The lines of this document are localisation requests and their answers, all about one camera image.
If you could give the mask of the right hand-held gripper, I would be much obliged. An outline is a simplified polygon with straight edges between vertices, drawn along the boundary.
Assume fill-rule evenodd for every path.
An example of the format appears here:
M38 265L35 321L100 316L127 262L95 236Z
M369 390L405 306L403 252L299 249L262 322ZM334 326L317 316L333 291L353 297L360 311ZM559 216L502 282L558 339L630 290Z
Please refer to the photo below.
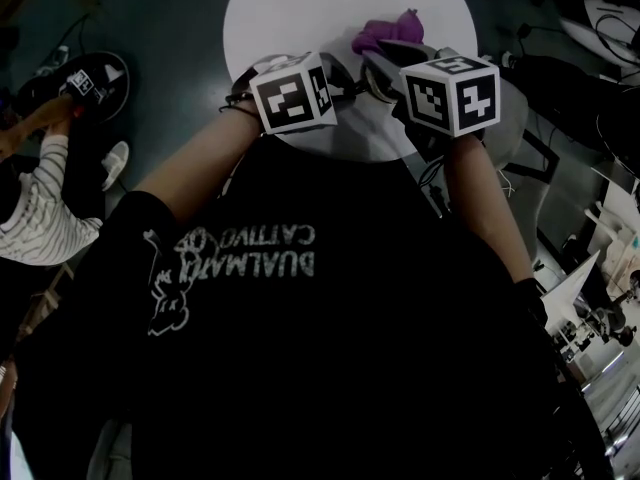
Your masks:
M401 67L405 133L423 157L433 157L447 142L500 122L498 66L477 57L435 59L422 43L379 40L383 55Z

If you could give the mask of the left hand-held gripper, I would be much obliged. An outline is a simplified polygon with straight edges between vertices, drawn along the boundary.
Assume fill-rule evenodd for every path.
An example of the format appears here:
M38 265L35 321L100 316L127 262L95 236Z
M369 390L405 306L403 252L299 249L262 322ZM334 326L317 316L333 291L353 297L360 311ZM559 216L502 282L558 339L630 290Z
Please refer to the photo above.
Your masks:
M275 57L255 68L258 74L250 81L250 91L269 134L335 126L328 84L342 90L341 99L357 96L356 81L333 55L327 56L327 79L318 52Z

